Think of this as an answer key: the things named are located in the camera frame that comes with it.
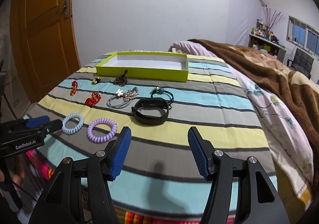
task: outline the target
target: bed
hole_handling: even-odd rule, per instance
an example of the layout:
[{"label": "bed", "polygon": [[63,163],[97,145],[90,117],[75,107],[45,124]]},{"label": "bed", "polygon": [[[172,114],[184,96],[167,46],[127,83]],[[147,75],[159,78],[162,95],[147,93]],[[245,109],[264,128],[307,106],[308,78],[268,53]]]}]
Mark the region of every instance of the bed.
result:
[{"label": "bed", "polygon": [[[86,137],[88,124],[98,118],[110,118],[132,130],[132,142],[121,174],[109,182],[112,200],[122,223],[199,222],[208,198],[210,183],[199,175],[187,142],[187,131],[196,126],[204,139],[234,158],[255,156],[277,187],[272,156],[260,121],[251,101],[240,87],[227,64],[220,58],[188,55],[189,76],[186,83],[129,79],[124,91],[139,89],[137,99],[123,109],[112,109],[106,101],[119,88],[112,77],[102,77],[99,84],[95,65],[110,54],[92,61],[72,74],[45,96],[26,117],[48,115],[51,120],[63,119],[73,112],[85,117],[84,126],[74,135],[61,131],[48,135],[44,146],[29,151],[34,167],[49,179],[55,167],[66,157],[74,160],[89,157],[104,149],[107,143],[95,144]],[[70,95],[71,82],[78,82],[78,91]],[[144,126],[135,121],[131,106],[151,90],[161,86],[174,94],[168,121],[160,126]],[[84,105],[92,92],[102,96],[93,107]],[[68,123],[74,127],[76,120]],[[104,125],[95,127],[95,134],[108,133]],[[86,179],[82,179],[84,190]],[[229,223],[233,221],[237,203],[237,180],[233,179]],[[87,193],[83,193],[88,208]]]},{"label": "bed", "polygon": [[318,87],[269,54],[244,46],[191,39],[173,43],[169,51],[227,62],[266,135],[290,222],[308,223],[319,202]]}]

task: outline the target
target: yellow-green box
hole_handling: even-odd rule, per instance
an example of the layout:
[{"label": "yellow-green box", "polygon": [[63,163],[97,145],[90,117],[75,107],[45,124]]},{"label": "yellow-green box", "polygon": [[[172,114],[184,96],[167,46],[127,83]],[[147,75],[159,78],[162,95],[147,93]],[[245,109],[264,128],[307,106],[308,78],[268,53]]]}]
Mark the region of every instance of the yellow-green box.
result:
[{"label": "yellow-green box", "polygon": [[96,65],[98,76],[118,77],[125,70],[128,78],[187,82],[187,56],[170,52],[125,51],[113,53]]}]

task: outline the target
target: jewelry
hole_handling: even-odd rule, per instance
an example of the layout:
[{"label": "jewelry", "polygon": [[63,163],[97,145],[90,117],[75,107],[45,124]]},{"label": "jewelry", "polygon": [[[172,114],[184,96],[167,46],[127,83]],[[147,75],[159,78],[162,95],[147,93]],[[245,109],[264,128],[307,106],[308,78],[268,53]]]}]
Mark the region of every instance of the jewelry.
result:
[{"label": "jewelry", "polygon": [[155,88],[152,90],[152,92],[151,92],[151,97],[152,97],[152,98],[153,98],[153,94],[154,94],[154,93],[158,93],[158,94],[168,93],[168,94],[171,96],[171,99],[167,102],[167,104],[168,104],[168,106],[169,106],[169,109],[172,108],[171,104],[172,104],[173,101],[174,101],[174,95],[173,95],[171,92],[164,90],[163,87],[157,86],[157,87],[155,87]]},{"label": "jewelry", "polygon": [[100,100],[101,100],[101,95],[97,92],[94,92],[94,93],[92,93],[91,98],[87,98],[85,100],[85,105],[93,106],[93,105],[97,104]]},{"label": "jewelry", "polygon": [[[106,136],[100,136],[100,137],[94,136],[92,134],[92,130],[98,124],[109,125],[111,127],[111,131]],[[94,143],[104,143],[109,141],[111,138],[113,138],[116,132],[117,132],[117,124],[111,119],[105,119],[105,118],[96,119],[92,121],[87,128],[87,138]]]},{"label": "jewelry", "polygon": [[70,91],[70,95],[73,96],[77,92],[78,82],[73,81],[71,84],[72,84],[72,90]]},{"label": "jewelry", "polygon": [[101,82],[101,77],[97,77],[92,80],[92,84],[98,84],[99,82]]},{"label": "jewelry", "polygon": [[124,86],[127,84],[127,78],[126,78],[126,75],[127,74],[127,70],[125,70],[124,74],[115,78],[114,80],[114,84],[119,84],[120,86]]},{"label": "jewelry", "polygon": [[[79,119],[79,123],[74,128],[66,128],[66,123],[71,119]],[[77,133],[84,123],[84,117],[80,113],[72,113],[69,116],[66,116],[62,121],[62,132],[67,135]]]},{"label": "jewelry", "polygon": [[[139,108],[161,108],[166,109],[166,112],[164,115],[160,117],[155,116],[148,116],[140,113],[138,111]],[[138,102],[135,104],[134,107],[132,107],[132,113],[134,118],[145,125],[160,125],[163,124],[167,118],[169,113],[169,105],[167,101],[165,101],[163,98],[156,97],[156,98],[142,98],[138,100]]]},{"label": "jewelry", "polygon": [[[106,102],[106,105],[113,109],[122,109],[128,106],[132,100],[134,100],[138,96],[138,88],[135,86],[134,88],[129,89],[126,93],[123,93],[123,90],[117,89],[115,92],[115,96],[109,98]],[[123,97],[123,102],[117,105],[111,105],[111,101],[117,99],[119,97]]]}]

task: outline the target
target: blue spiral hair tie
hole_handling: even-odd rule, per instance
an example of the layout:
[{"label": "blue spiral hair tie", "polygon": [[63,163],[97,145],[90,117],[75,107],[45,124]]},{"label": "blue spiral hair tie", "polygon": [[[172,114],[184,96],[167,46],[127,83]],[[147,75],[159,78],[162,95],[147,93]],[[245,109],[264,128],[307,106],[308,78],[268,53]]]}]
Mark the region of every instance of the blue spiral hair tie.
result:
[{"label": "blue spiral hair tie", "polygon": [[[74,128],[66,128],[66,123],[71,119],[79,119],[79,123]],[[72,135],[77,133],[82,127],[84,123],[84,117],[80,113],[71,113],[69,116],[66,116],[62,121],[63,127],[62,132],[67,135]]]}]

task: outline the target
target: red hair clip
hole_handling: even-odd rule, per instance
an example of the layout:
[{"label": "red hair clip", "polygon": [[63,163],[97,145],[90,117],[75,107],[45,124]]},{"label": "red hair clip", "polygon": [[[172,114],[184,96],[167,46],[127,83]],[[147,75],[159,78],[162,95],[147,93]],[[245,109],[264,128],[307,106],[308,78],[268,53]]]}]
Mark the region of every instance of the red hair clip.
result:
[{"label": "red hair clip", "polygon": [[97,104],[100,100],[101,100],[101,95],[97,92],[94,92],[94,93],[92,93],[91,98],[87,98],[85,100],[85,105],[93,106],[93,105]]},{"label": "red hair clip", "polygon": [[78,88],[78,82],[77,81],[73,81],[72,82],[72,90],[70,91],[70,95],[75,95],[75,93],[77,92],[77,88]]}]

